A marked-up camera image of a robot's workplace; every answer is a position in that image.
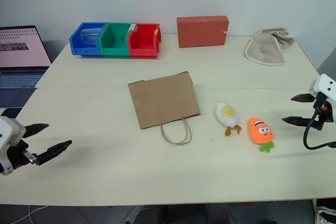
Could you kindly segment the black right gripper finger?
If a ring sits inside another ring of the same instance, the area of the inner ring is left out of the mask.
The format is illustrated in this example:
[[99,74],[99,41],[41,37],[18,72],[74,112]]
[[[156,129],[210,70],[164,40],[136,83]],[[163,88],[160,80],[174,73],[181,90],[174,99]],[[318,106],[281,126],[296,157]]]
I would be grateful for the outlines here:
[[306,102],[313,102],[315,97],[310,93],[299,94],[291,98],[291,101],[306,103]]
[[282,118],[282,120],[288,124],[292,124],[295,126],[311,127],[313,125],[311,119],[306,119],[301,116],[289,116],[286,118]]

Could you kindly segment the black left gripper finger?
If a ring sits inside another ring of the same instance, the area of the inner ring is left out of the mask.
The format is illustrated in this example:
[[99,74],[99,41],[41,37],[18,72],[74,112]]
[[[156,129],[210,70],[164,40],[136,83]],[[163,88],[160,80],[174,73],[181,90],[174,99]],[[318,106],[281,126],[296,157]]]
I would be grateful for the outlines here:
[[57,157],[58,155],[60,155],[62,152],[64,152],[69,145],[72,144],[72,140],[68,140],[59,144],[56,144],[50,148],[48,148],[45,152],[39,154],[39,155],[35,155],[36,157],[36,165],[40,166],[48,161],[50,161],[51,159]]
[[41,132],[45,128],[49,127],[49,124],[43,124],[43,123],[37,123],[37,124],[32,124],[25,126],[25,133],[22,136],[22,138],[27,138],[33,135],[36,135],[37,133]]

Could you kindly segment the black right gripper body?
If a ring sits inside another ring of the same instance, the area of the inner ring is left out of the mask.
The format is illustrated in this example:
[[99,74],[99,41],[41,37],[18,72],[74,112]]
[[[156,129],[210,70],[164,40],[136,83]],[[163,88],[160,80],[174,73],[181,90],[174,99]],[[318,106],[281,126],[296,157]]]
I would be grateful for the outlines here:
[[310,94],[314,97],[311,127],[321,131],[325,123],[335,123],[335,98],[322,92],[310,92]]

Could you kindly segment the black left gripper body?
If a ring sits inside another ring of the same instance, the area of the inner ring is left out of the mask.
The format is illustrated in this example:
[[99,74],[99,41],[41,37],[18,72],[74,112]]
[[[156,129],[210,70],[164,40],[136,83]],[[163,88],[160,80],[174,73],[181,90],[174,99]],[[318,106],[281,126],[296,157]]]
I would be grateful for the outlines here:
[[6,154],[13,169],[37,162],[37,157],[27,150],[28,147],[29,145],[23,140],[20,140],[17,145],[9,147]]

